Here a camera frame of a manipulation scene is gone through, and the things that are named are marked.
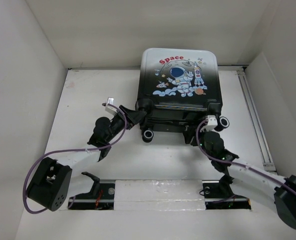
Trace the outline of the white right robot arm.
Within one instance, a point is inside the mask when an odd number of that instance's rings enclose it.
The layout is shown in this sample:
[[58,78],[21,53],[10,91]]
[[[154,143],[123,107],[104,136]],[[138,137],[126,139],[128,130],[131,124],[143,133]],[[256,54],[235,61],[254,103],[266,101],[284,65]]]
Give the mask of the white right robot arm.
[[219,191],[225,197],[239,195],[265,205],[296,230],[296,176],[284,177],[257,168],[224,146],[220,134],[205,121],[187,126],[184,139],[198,147],[223,177]]

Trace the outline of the black white astronaut suitcase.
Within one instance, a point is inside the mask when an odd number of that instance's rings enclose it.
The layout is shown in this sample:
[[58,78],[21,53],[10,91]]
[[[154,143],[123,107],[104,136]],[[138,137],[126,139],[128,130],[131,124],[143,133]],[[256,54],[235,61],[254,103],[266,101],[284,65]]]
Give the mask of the black white astronaut suitcase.
[[149,48],[141,61],[136,110],[148,111],[140,124],[149,143],[154,132],[183,133],[208,115],[218,121],[216,131],[229,127],[221,115],[223,100],[216,56],[208,50]]

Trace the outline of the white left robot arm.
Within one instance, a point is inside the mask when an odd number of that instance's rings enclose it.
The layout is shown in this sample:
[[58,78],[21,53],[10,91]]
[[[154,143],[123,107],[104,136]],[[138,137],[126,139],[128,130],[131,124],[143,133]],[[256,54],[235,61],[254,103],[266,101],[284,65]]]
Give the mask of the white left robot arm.
[[145,121],[148,111],[104,104],[113,118],[100,117],[83,148],[54,150],[41,156],[25,177],[22,200],[30,214],[58,210],[64,201],[77,197],[100,198],[100,178],[86,169],[101,160],[127,130]]

